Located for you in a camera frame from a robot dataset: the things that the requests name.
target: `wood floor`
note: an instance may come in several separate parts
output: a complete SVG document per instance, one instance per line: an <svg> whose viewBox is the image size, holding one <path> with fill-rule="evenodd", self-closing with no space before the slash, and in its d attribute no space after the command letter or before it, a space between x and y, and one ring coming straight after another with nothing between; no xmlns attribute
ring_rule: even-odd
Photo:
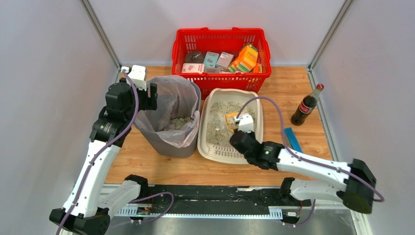
<svg viewBox="0 0 415 235"><path fill-rule="evenodd" d="M147 67L147 78L170 75L170 67ZM259 95L272 98L280 106L285 127L293 127L303 152L331 159L319 113L314 110L302 126L293 126L290 117L302 98L312 88L304 67L273 67L273 73L262 85ZM277 111L268 101L262 101L264 141L281 142ZM199 152L186 159L159 155L141 133L133 128L111 165L106 183L120 184L129 174L148 179L150 184L280 186L285 177L307 179L290 172L262 170L253 165L223 164L203 158Z"/></svg>

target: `red bottle cap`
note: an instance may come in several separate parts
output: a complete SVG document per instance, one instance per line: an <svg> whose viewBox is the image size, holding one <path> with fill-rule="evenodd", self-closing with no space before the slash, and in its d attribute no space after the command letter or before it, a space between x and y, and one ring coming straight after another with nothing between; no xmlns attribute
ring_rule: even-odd
<svg viewBox="0 0 415 235"><path fill-rule="evenodd" d="M323 90L324 89L324 85L321 84L321 83L319 83L319 84L317 84L316 88L319 89L319 90Z"/></svg>

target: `red plastic basket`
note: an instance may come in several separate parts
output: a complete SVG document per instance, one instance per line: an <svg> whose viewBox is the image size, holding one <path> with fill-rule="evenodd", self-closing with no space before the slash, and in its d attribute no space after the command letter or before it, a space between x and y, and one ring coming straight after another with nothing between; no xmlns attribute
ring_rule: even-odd
<svg viewBox="0 0 415 235"><path fill-rule="evenodd" d="M263 73L181 73L184 58L189 51L227 52L238 55L244 44L252 43L258 49L258 62ZM270 49L260 28L208 29L190 28L177 30L173 45L172 74L196 83L205 99L215 88L235 88L258 92L264 80L271 76Z"/></svg>

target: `white wall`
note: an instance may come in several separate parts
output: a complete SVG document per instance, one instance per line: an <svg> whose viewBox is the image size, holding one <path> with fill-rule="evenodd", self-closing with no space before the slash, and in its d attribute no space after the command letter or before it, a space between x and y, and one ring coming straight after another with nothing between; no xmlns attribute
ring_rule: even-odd
<svg viewBox="0 0 415 235"><path fill-rule="evenodd" d="M265 30L273 65L306 65L344 0L90 2L122 64L171 65L177 29L236 26Z"/></svg>
<svg viewBox="0 0 415 235"><path fill-rule="evenodd" d="M0 1L0 234L55 234L116 70L79 1Z"/></svg>
<svg viewBox="0 0 415 235"><path fill-rule="evenodd" d="M386 198L375 235L413 234L415 1L356 0L317 66L340 158L359 158Z"/></svg>

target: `beige litter tray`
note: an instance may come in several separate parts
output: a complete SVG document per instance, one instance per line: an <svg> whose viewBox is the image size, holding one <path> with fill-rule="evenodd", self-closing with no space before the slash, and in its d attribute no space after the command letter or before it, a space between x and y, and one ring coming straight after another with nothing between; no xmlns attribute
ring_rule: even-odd
<svg viewBox="0 0 415 235"><path fill-rule="evenodd" d="M199 138L197 140L197 149L199 153L212 161L229 164L248 164L244 156L240 154L233 147L226 147L217 144L207 142L207 127L208 127L208 114L212 104L215 102L241 102L245 103L249 99L258 96L255 92L247 92L238 89L214 89L205 100L203 106L200 125L199 125ZM259 99L249 103L249 106L255 112L254 131L257 141L262 142L263 137L263 115L262 105Z"/></svg>

